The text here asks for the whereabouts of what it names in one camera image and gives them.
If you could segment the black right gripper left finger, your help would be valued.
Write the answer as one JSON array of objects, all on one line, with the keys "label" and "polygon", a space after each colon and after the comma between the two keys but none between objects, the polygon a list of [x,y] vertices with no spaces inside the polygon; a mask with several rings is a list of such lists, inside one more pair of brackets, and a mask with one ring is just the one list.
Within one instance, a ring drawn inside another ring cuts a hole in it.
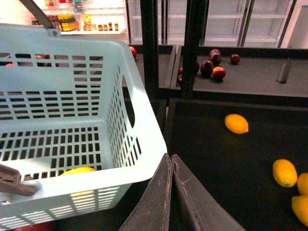
[{"label": "black right gripper left finger", "polygon": [[120,227],[121,231],[167,231],[172,192],[172,163],[164,154],[140,201]]}]

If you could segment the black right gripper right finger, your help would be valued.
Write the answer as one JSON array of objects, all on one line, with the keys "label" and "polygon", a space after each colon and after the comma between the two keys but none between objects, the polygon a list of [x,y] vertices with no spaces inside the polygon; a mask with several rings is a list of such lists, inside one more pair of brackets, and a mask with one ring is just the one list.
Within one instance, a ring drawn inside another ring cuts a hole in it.
[{"label": "black right gripper right finger", "polygon": [[171,157],[171,224],[177,231],[243,231],[212,197],[178,155]]}]

